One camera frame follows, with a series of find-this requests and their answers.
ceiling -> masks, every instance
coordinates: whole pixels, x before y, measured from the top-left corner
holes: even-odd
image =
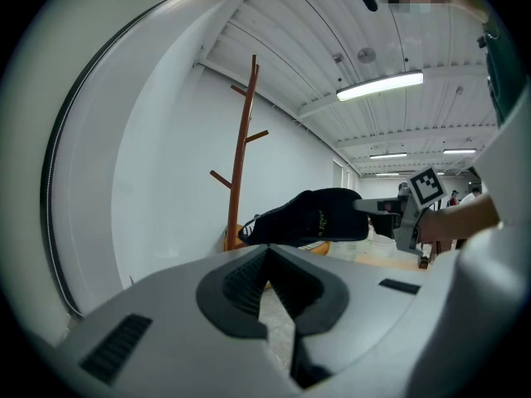
[[[475,155],[442,151],[481,151],[496,131],[485,51],[476,42],[481,25],[459,9],[398,13],[379,4],[370,12],[361,0],[228,0],[217,23],[200,62],[246,84],[251,56],[257,54],[257,92],[361,175],[428,163],[458,173]],[[372,51],[375,60],[364,63]],[[337,99],[337,90],[409,70],[423,70],[424,84]],[[397,152],[408,156],[368,158]]]

floor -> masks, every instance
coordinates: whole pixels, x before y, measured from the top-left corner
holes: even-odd
[[[425,245],[424,255],[430,254],[431,247]],[[332,243],[330,251],[324,258],[339,258],[353,263],[378,265],[378,261],[404,264],[405,269],[417,269],[417,257],[397,250],[394,240],[369,232],[366,240],[359,242]],[[262,295],[260,321],[268,327],[269,348],[277,360],[279,368],[289,374],[295,325],[280,303],[273,289],[267,289]]]

lit light fixture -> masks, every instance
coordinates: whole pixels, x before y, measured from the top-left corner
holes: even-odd
[[[342,102],[345,100],[354,99],[377,93],[379,91],[398,89],[400,87],[407,87],[408,85],[417,85],[424,82],[424,74],[421,70],[412,70],[404,74],[391,75],[377,80],[371,80],[363,83],[353,85],[347,89],[338,91],[338,99]]]
[[[407,153],[386,153],[385,155],[372,155],[371,159],[404,158]]]
[[[443,153],[445,155],[457,155],[459,153],[475,153],[475,149],[447,149]]]

wooden coat rack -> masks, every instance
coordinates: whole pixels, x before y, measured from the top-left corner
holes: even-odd
[[[235,85],[231,85],[231,89],[245,96],[246,101],[243,105],[243,113],[241,114],[240,132],[236,142],[236,153],[234,155],[234,167],[232,169],[232,182],[227,181],[215,171],[210,171],[210,175],[216,178],[221,184],[231,189],[231,198],[229,201],[229,216],[227,221],[227,247],[226,250],[233,250],[236,248],[236,224],[238,221],[238,207],[240,205],[240,190],[241,190],[241,176],[243,173],[243,160],[246,154],[246,145],[253,140],[264,137],[269,132],[267,130],[261,133],[254,134],[247,137],[249,133],[249,122],[251,120],[252,104],[255,98],[256,82],[258,80],[258,72],[260,66],[256,64],[256,55],[252,57],[251,78],[249,79],[249,86],[247,91],[244,91]]]

forearm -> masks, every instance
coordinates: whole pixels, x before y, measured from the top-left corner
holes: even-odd
[[[419,222],[419,241],[432,243],[438,240],[468,239],[498,222],[494,203],[488,194],[484,194],[466,205],[427,212]]]

